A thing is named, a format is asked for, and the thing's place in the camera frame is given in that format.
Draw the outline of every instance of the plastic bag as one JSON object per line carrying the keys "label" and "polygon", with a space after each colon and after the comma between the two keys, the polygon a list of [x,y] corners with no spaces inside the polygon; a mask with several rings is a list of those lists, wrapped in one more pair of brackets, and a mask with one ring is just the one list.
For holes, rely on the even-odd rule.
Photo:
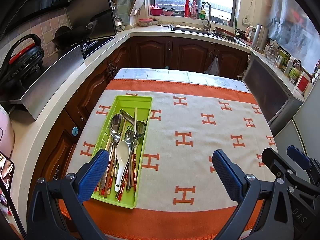
{"label": "plastic bag", "polygon": [[204,72],[205,74],[219,76],[220,74],[220,67],[218,62],[218,57],[216,56],[213,62],[210,64],[208,69]]}

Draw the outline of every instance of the white spoon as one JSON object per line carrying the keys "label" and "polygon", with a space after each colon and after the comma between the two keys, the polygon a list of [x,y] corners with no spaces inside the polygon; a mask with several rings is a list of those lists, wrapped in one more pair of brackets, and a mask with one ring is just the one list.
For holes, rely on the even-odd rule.
{"label": "white spoon", "polygon": [[129,155],[130,155],[130,148],[128,143],[126,141],[119,142],[117,146],[117,160],[118,160],[119,166],[118,166],[118,174],[117,174],[116,185],[115,185],[116,192],[120,191],[121,179],[124,173],[124,169],[128,163]]}

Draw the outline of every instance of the green plastic tray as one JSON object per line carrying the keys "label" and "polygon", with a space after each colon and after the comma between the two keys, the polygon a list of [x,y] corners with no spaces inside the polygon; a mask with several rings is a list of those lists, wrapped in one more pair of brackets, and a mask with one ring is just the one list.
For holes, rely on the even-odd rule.
{"label": "green plastic tray", "polygon": [[[119,114],[120,110],[123,109],[129,115],[134,117],[134,108],[137,107],[137,120],[138,121],[145,121],[147,124],[146,132],[142,138],[139,139],[139,144],[136,150],[137,153],[137,168],[138,168],[138,175],[137,175],[137,187],[136,193],[134,194],[133,187],[131,187],[130,191],[127,192],[126,188],[124,188],[124,192],[122,194],[121,201],[115,198],[115,179],[112,181],[111,193],[107,195],[107,197],[103,197],[99,195],[98,192],[92,193],[92,198],[117,205],[120,207],[125,208],[135,208],[137,205],[137,196],[139,190],[139,181],[140,181],[140,171],[141,171],[141,163],[143,159],[143,151],[145,147],[147,131],[149,126],[149,118],[152,106],[152,97],[139,97],[139,96],[116,96],[115,100],[112,103],[110,111],[106,117],[106,120],[102,126],[100,135],[98,137],[97,143],[94,147],[92,157],[98,152],[100,149],[104,149],[107,145],[108,137],[109,137],[109,123],[111,118],[115,114]],[[127,126],[130,123],[127,121],[126,126],[124,127],[125,131],[127,130]]]}

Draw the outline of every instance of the table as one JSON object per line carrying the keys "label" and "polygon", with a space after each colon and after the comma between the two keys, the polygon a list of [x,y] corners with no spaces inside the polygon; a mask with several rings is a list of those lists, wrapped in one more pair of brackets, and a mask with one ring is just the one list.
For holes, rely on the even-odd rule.
{"label": "table", "polygon": [[[100,97],[67,172],[90,161],[108,109],[117,95],[152,96],[137,206],[84,202],[106,235],[121,239],[211,239],[235,209],[211,156],[223,149],[245,173],[275,177],[262,163],[276,150],[270,128],[242,82],[173,70],[121,69]],[[257,204],[246,230],[253,227]],[[63,214],[68,212],[60,203]]]}

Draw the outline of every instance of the pink appliance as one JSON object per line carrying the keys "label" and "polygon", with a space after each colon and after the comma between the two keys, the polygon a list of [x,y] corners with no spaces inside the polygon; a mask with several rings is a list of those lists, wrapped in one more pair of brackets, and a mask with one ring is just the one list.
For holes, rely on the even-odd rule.
{"label": "pink appliance", "polygon": [[0,151],[7,158],[11,157],[14,145],[14,133],[10,117],[0,105]]}

